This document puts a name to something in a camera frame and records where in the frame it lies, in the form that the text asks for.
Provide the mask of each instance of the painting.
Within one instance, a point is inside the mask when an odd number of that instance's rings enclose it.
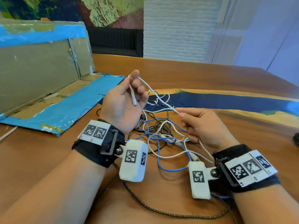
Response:
[[[87,26],[143,29],[144,0],[0,0],[4,18],[83,21]]]

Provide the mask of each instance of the white brick wall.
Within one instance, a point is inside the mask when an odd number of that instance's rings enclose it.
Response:
[[[204,61],[222,0],[144,0],[145,58]]]

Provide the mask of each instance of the forearm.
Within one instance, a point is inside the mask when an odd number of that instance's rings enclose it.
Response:
[[[299,223],[299,205],[279,184],[234,193],[245,224]]]
[[[84,223],[106,168],[76,150],[0,218],[0,223]]]

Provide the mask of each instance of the black wrist strap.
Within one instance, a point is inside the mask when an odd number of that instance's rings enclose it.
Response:
[[[216,166],[220,172],[218,180],[234,193],[247,192],[259,188],[268,187],[274,184],[280,184],[280,181],[275,174],[260,182],[255,182],[243,188],[238,184],[238,182],[235,180],[224,163],[234,158],[238,158],[250,151],[251,149],[248,146],[242,144],[232,146],[213,155],[216,160]]]
[[[108,123],[102,119],[98,119],[98,121]],[[118,158],[114,154],[120,145],[125,145],[125,135],[118,128],[111,125],[102,145],[78,139],[73,144],[72,149],[75,149],[89,160],[108,168]]]

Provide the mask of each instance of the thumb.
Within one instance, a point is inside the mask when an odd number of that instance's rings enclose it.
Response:
[[[117,90],[118,94],[122,95],[129,88],[129,86],[130,86],[130,80],[129,80],[129,78],[124,78],[124,80],[122,80],[122,82],[119,83],[115,87],[115,90]]]
[[[183,122],[189,124],[193,128],[200,127],[200,118],[194,117],[192,115],[183,112],[179,113],[179,116]]]

